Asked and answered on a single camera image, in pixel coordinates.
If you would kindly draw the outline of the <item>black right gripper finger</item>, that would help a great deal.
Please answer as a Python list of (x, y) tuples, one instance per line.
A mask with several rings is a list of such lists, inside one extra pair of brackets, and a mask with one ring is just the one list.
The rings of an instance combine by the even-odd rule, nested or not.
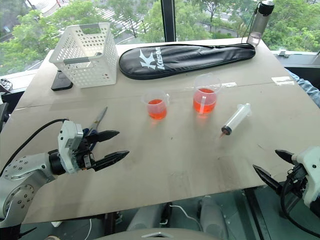
[(280, 195), (283, 189), (283, 186), (273, 179), (269, 172), (264, 170), (262, 167), (257, 166), (255, 164), (252, 165), (257, 175), (260, 177), (260, 179), (267, 184), (277, 195)]
[(293, 159), (294, 154), (282, 149), (276, 149), (275, 153), (284, 161), (286, 161), (289, 164), (296, 165), (296, 161)]

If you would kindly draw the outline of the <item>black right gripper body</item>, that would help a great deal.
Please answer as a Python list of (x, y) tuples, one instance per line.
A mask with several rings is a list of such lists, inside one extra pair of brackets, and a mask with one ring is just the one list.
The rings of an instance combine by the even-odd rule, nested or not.
[(285, 203), (285, 209), (289, 213), (303, 197), (307, 184), (307, 171), (302, 163), (298, 163), (287, 173), (288, 183), (286, 184), (284, 196), (290, 196), (288, 202)]

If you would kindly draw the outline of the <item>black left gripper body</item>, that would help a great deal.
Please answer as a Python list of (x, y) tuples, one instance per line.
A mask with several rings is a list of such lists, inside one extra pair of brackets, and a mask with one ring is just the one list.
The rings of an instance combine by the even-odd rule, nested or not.
[(91, 169), (94, 165), (93, 149), (98, 141), (98, 134), (91, 133), (82, 138), (77, 149), (73, 152), (76, 165), (81, 170)]

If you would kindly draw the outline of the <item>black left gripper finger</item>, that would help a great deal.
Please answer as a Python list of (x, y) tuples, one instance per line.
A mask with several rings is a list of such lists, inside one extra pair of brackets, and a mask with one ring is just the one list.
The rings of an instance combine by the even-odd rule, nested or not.
[(128, 150), (110, 153), (94, 163), (94, 170), (97, 172), (104, 168), (110, 167), (125, 158), (129, 153), (130, 152)]
[(97, 132), (96, 134), (96, 142), (104, 142), (107, 140), (112, 139), (113, 137), (117, 136), (120, 132), (117, 130), (105, 130), (101, 132)]

